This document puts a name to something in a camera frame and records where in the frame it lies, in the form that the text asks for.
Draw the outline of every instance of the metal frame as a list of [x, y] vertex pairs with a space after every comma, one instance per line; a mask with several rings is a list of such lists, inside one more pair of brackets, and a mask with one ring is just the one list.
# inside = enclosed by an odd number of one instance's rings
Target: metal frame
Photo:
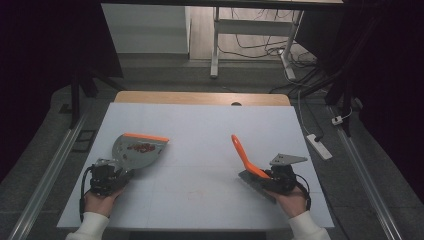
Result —
[[267, 8], [311, 11], [342, 11], [346, 9], [371, 9], [379, 3], [326, 3], [291, 0], [101, 0], [101, 3], [169, 5], [169, 6], [199, 6], [199, 7], [229, 7], [229, 8]]
[[303, 11], [294, 11], [294, 22], [271, 22], [254, 20], [219, 19], [219, 7], [214, 8], [214, 38], [211, 58], [211, 78], [218, 77], [218, 38], [219, 34], [244, 34], [263, 36], [288, 37], [287, 45], [280, 53], [281, 61], [289, 80], [296, 79], [290, 61], [288, 59], [291, 46], [299, 28]]
[[77, 139], [78, 134], [84, 125], [85, 120], [87, 119], [93, 101], [94, 100], [89, 100], [88, 106], [85, 108], [83, 115], [78, 120], [75, 127], [73, 129], [69, 129], [66, 132], [65, 137], [62, 140], [55, 155], [53, 156], [52, 161], [47, 167], [46, 172], [38, 183], [37, 188], [28, 201], [28, 204], [19, 217], [19, 220], [16, 222], [8, 238], [9, 240], [27, 238], [32, 226], [35, 223], [35, 220], [37, 219], [38, 214], [41, 211], [41, 208], [44, 205], [44, 202], [47, 200], [50, 190], [52, 189], [57, 176], [59, 175], [59, 172], [62, 169], [66, 158], [68, 157], [69, 152], [71, 151], [71, 147], [75, 142], [75, 139]]
[[[331, 117], [335, 116], [330, 106], [327, 109]], [[340, 140], [342, 141], [343, 146], [345, 147], [347, 154], [352, 162], [352, 165], [354, 166], [356, 173], [358, 174], [358, 177], [364, 187], [364, 190], [368, 195], [368, 199], [370, 200], [372, 206], [374, 207], [377, 213], [377, 217], [380, 220], [384, 232], [386, 233], [387, 239], [403, 239], [396, 225], [396, 222], [393, 219], [393, 216], [387, 208], [383, 197], [380, 195], [380, 192], [378, 191], [374, 180], [369, 174], [368, 169], [364, 164], [360, 153], [356, 149], [355, 143], [353, 142], [352, 138], [349, 137], [340, 126], [337, 127], [337, 133], [339, 134]]]

